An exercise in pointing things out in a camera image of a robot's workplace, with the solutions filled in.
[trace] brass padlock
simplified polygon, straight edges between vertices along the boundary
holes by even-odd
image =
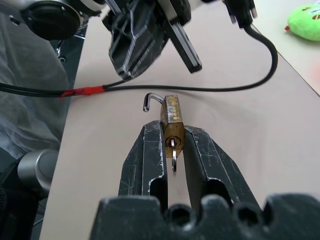
[[[167,95],[163,99],[155,93],[148,93],[144,98],[143,111],[150,109],[150,100],[161,103],[160,122],[165,139],[165,156],[172,158],[172,170],[177,171],[177,157],[185,143],[185,126],[182,119],[180,103],[177,95]]]
[[[185,143],[185,126],[177,95],[165,96],[161,107],[160,119],[165,139],[165,156],[167,158],[173,157],[173,140],[176,157],[178,157]]]

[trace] stuffed toy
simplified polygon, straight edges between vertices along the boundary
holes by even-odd
[[[293,10],[288,18],[286,31],[308,39],[320,41],[320,4],[303,5]]]

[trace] gray fabric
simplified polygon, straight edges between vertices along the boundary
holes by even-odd
[[[26,25],[0,14],[0,82],[20,87],[65,90],[68,79],[50,43]],[[59,149],[66,99],[20,96],[0,91],[0,147],[14,158]]]

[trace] robotic arm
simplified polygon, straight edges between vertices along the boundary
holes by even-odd
[[[109,56],[123,80],[151,66],[168,39],[191,73],[202,69],[182,27],[191,20],[188,0],[0,0],[0,12],[43,39],[64,40],[107,5],[111,10],[102,22],[112,35]]]

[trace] beige table surface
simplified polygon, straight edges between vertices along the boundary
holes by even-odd
[[[129,84],[231,87],[255,82],[269,70],[268,50],[232,25],[220,2],[198,7],[185,30],[202,61],[201,72],[190,74],[169,43]],[[75,87],[119,80],[108,57],[110,33],[98,18],[90,20],[86,36]],[[88,239],[100,199],[118,193],[122,164],[141,128],[160,118],[156,102],[149,113],[142,111],[146,93],[72,99],[42,240]],[[184,123],[205,129],[233,158],[261,205],[270,193],[320,192],[320,98],[283,58],[272,80],[259,88],[178,95]],[[171,204],[188,202],[183,170],[179,157],[177,177],[170,178]]]

